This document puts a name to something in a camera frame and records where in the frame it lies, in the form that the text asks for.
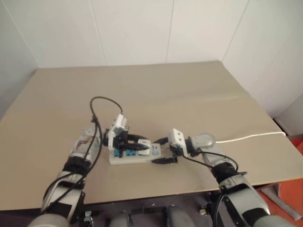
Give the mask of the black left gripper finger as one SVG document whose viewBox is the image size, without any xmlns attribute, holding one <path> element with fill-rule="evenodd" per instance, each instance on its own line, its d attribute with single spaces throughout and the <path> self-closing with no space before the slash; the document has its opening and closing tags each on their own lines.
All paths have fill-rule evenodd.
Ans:
<svg viewBox="0 0 303 227">
<path fill-rule="evenodd" d="M 140 140 L 140 139 L 146 140 L 147 138 L 144 137 L 144 136 L 135 135 L 135 134 L 128 134 L 128 135 L 127 135 L 127 140 L 128 140 L 128 141 L 137 142 L 137 141 Z"/>
<path fill-rule="evenodd" d="M 146 146 L 146 145 L 140 144 L 140 143 L 127 143 L 124 145 L 123 150 L 140 151 L 140 150 L 147 150 L 149 148 L 150 148 L 149 146 Z"/>
</svg>

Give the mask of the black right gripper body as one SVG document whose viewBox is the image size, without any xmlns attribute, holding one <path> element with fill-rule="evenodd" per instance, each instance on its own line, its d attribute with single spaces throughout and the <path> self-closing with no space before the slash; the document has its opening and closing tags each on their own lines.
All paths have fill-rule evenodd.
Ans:
<svg viewBox="0 0 303 227">
<path fill-rule="evenodd" d="M 183 156 L 183 148 L 180 147 L 179 145 L 176 146 L 170 145 L 169 149 L 172 152 L 173 157 Z"/>
</svg>

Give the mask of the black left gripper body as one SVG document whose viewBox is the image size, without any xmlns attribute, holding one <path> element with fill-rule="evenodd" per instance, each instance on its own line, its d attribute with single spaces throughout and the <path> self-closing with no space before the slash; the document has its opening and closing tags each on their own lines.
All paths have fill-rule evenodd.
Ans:
<svg viewBox="0 0 303 227">
<path fill-rule="evenodd" d="M 128 130 L 122 130 L 122 132 L 114 138 L 113 147 L 114 152 L 117 153 L 117 157 L 122 158 L 124 151 L 128 149 Z"/>
</svg>

